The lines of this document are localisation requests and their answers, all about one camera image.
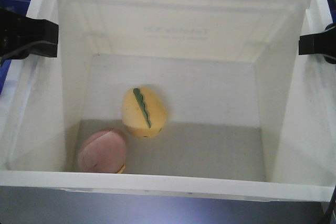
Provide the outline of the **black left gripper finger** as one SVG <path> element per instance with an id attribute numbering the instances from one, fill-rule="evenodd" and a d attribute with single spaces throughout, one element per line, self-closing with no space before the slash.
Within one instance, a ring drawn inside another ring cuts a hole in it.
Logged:
<path id="1" fill-rule="evenodd" d="M 58 24 L 29 18 L 1 8 L 1 64 L 23 60 L 30 54 L 56 58 Z"/>

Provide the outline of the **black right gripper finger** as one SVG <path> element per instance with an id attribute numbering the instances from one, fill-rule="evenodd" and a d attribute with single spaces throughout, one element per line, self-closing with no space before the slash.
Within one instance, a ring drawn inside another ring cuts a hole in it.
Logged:
<path id="1" fill-rule="evenodd" d="M 327 63 L 335 63 L 335 23 L 323 32 L 302 35 L 298 42 L 298 55 L 322 55 Z"/>

